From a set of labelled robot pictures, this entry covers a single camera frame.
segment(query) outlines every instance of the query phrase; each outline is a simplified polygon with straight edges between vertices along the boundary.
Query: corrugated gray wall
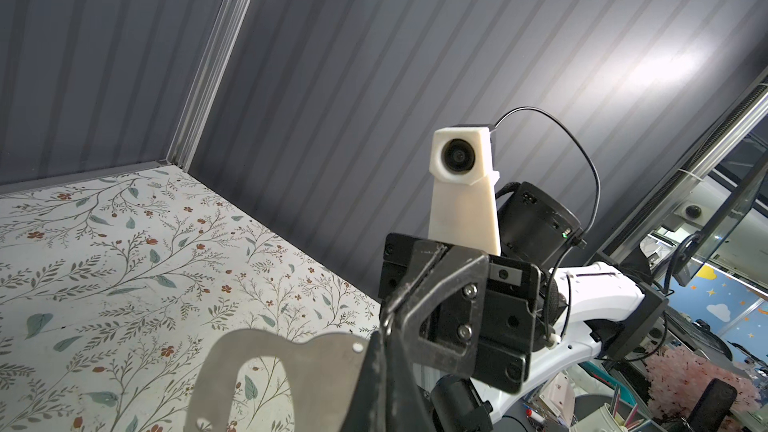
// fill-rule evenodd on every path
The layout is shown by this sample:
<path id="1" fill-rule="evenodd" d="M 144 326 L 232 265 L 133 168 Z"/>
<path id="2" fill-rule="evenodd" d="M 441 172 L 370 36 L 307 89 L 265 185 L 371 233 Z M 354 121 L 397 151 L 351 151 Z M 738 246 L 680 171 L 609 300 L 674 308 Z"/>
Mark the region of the corrugated gray wall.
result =
<path id="1" fill-rule="evenodd" d="M 165 158 L 222 0 L 0 0 L 0 184 Z"/>
<path id="2" fill-rule="evenodd" d="M 426 234 L 432 132 L 540 106 L 602 175 L 593 252 L 768 63 L 767 31 L 768 0 L 253 0 L 191 171 L 375 293 L 386 234 Z M 545 118 L 506 122 L 495 161 L 586 222 L 591 174 Z"/>

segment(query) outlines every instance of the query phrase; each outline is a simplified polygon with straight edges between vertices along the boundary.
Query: white camera housing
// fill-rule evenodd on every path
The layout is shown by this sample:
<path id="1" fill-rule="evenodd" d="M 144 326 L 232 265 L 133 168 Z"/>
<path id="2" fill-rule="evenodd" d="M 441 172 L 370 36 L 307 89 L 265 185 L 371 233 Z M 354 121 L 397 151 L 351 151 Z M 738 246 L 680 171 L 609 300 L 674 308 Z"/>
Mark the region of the white camera housing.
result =
<path id="1" fill-rule="evenodd" d="M 454 172 L 443 161 L 443 151 L 454 139 L 466 141 L 475 152 L 475 163 L 466 172 Z M 499 175 L 493 169 L 490 129 L 447 127 L 436 130 L 432 137 L 429 171 L 435 177 L 435 185 L 428 237 L 500 255 L 502 247 L 494 196 Z"/>

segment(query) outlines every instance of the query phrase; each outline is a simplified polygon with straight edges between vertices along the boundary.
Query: white cloud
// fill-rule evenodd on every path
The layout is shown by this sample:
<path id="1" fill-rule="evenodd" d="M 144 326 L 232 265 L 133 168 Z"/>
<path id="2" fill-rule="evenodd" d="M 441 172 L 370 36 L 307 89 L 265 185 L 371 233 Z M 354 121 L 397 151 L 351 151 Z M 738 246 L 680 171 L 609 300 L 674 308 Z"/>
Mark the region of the white cloud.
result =
<path id="1" fill-rule="evenodd" d="M 730 311 L 725 304 L 711 304 L 706 306 L 706 310 L 723 322 L 730 322 Z"/>

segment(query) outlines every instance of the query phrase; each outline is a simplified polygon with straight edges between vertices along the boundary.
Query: screw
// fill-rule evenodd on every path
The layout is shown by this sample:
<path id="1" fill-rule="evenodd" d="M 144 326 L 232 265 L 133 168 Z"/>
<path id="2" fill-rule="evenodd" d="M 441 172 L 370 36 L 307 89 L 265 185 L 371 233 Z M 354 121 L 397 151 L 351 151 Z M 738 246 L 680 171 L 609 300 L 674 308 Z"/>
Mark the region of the screw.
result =
<path id="1" fill-rule="evenodd" d="M 456 334 L 458 334 L 458 338 L 462 341 L 469 342 L 469 339 L 472 338 L 472 328 L 466 324 L 461 324 L 456 329 Z"/>
<path id="2" fill-rule="evenodd" d="M 478 286 L 475 284 L 466 284 L 462 289 L 462 293 L 466 298 L 472 300 L 478 295 Z"/>

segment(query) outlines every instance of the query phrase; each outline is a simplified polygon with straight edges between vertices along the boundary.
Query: metal plate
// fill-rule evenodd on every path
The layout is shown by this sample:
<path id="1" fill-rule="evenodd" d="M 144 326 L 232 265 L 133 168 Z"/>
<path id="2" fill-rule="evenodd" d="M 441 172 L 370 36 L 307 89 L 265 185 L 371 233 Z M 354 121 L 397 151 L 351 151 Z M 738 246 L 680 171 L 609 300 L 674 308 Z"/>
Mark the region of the metal plate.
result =
<path id="1" fill-rule="evenodd" d="M 237 372 L 248 360 L 264 356 L 283 363 L 293 401 L 294 430 L 338 432 L 367 347 L 367 340 L 351 334 L 324 334 L 297 344 L 267 331 L 229 332 L 214 344 L 200 368 L 184 432 L 197 432 L 198 420 L 211 424 L 214 432 L 225 432 Z"/>

